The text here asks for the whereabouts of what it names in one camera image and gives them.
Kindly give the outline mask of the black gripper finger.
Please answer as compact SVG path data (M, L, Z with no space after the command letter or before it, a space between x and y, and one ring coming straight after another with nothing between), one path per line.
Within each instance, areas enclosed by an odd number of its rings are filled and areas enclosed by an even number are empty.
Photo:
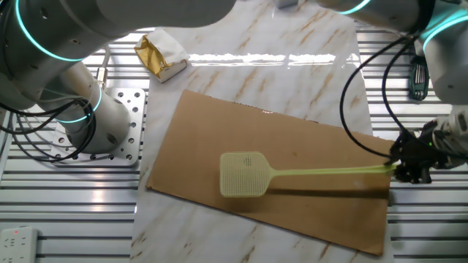
M403 167L398 166L394 171L394 178L402 183L430 184L432 179L428 167Z
M389 164L394 164L397 161L404 161L407 157L404 156L401 151L405 145L406 141L403 139L397 139L392 146L390 147L390 158L388 163Z

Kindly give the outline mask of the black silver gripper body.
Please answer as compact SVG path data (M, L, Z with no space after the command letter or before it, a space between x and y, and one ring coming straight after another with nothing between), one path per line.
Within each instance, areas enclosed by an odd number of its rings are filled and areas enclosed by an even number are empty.
M421 172L423 169L448 169L449 158L437 150L433 140L433 131L437 127L436 121L426 123L417 136L409 129L401 131L403 143L401 154L407 158L401 162L404 172Z

